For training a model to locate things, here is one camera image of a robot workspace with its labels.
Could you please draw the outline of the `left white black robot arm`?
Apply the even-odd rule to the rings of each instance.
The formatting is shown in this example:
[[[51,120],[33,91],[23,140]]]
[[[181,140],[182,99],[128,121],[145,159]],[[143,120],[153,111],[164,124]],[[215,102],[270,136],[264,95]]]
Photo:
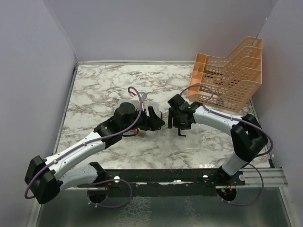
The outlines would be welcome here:
[[[119,142],[126,132],[157,131],[164,125],[162,112],[158,108],[121,103],[112,117],[70,148],[44,159],[40,156],[31,159],[25,176],[27,187],[24,197],[35,198],[39,204],[45,204],[70,187],[90,183],[95,187],[101,186],[106,172],[100,164],[92,162],[78,169],[75,166]]]

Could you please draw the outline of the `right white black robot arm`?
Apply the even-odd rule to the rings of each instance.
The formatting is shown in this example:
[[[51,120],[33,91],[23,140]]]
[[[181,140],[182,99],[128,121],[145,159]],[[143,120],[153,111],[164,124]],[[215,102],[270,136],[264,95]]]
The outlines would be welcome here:
[[[230,184],[235,174],[256,158],[268,143],[268,136],[251,114],[227,116],[199,102],[189,104],[179,94],[173,96],[168,104],[168,128],[175,127],[181,133],[182,130],[190,130],[192,124],[203,124],[231,136],[234,153],[220,166],[217,174],[223,185]]]

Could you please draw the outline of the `clear plastic box lid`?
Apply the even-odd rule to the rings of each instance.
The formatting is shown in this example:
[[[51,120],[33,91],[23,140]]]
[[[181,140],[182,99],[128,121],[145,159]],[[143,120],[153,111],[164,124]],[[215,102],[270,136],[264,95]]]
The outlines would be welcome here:
[[[169,129],[169,148],[173,151],[200,151],[202,148],[203,128],[200,124],[192,124],[190,130],[182,130],[186,137],[178,136],[178,129]]]

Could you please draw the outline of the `black lid handle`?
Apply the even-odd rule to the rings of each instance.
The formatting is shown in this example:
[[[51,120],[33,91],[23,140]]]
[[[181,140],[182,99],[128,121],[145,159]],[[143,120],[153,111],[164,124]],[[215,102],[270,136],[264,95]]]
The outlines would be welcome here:
[[[180,137],[186,137],[185,134],[182,134],[182,129],[181,128],[178,128],[178,136],[180,136]]]

